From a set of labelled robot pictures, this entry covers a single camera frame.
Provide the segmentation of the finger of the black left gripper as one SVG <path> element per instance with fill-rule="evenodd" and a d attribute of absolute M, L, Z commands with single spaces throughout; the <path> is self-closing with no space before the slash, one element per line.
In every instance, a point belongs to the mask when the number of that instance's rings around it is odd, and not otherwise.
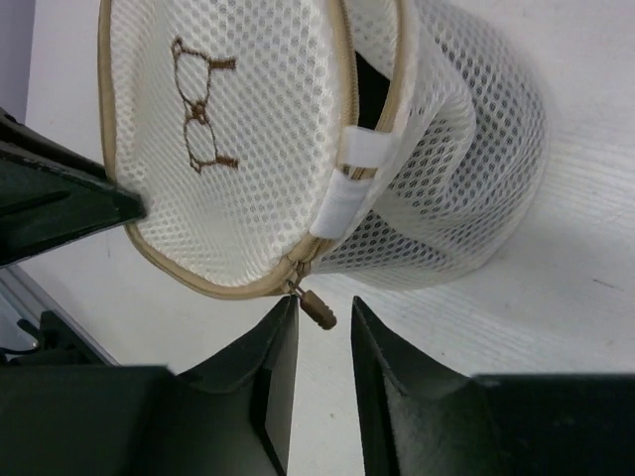
<path fill-rule="evenodd" d="M 146 216 L 105 168 L 1 111 L 1 266 Z"/>

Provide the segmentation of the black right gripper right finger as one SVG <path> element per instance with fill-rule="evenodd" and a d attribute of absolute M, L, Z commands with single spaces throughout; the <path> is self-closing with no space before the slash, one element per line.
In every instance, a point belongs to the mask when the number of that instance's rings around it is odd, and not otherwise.
<path fill-rule="evenodd" d="M 468 377 L 390 330 L 360 298 L 351 349 L 369 475 L 630 475 L 631 374 Z"/>

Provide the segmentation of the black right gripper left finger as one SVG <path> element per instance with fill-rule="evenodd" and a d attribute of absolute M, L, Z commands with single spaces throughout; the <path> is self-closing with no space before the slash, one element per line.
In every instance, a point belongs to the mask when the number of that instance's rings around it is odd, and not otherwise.
<path fill-rule="evenodd" d="M 5 475 L 283 475 L 298 304 L 189 370 L 1 366 Z"/>

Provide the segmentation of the white mesh laundry bag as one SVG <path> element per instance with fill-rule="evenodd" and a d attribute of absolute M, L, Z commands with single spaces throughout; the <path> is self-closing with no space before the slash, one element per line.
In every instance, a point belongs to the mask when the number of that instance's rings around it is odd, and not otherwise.
<path fill-rule="evenodd" d="M 311 273 L 402 291 L 486 263 L 526 213 L 550 124 L 513 43 L 446 1 L 104 1 L 108 176 L 134 247 L 213 298 Z"/>

